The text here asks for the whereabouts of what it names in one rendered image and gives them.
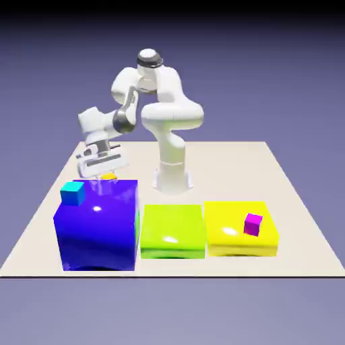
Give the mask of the large blue box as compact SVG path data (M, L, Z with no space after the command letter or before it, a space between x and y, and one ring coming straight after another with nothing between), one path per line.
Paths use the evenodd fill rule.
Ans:
M80 206L60 203L53 222L65 271L135 268L139 236L136 180L72 180L84 183Z

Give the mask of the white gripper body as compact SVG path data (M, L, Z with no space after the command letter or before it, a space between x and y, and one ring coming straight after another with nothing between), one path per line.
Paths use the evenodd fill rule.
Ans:
M127 166L129 160L122 154L110 156L77 156L77 171L81 178L91 178Z

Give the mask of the large lime green box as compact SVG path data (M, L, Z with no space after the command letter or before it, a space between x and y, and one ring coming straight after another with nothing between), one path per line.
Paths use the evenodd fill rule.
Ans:
M206 232L201 205L145 205L140 253L142 259L203 259Z

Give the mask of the small cyan cube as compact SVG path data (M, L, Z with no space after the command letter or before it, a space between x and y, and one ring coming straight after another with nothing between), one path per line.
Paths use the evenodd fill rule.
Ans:
M80 206L85 199L84 183L70 181L64 184L60 190L61 203L65 206Z

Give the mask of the large yellow box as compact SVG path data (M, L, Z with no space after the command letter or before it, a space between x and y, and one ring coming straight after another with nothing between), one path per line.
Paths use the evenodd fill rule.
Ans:
M263 216L258 237L243 232L248 213ZM208 255L276 256L279 234L264 201L206 201L203 217Z

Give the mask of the small magenta cube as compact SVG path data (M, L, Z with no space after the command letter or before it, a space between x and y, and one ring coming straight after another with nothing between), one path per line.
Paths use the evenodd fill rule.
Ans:
M258 215L258 214L248 213L245 218L243 232L245 234L258 237L262 220L263 220L263 216Z

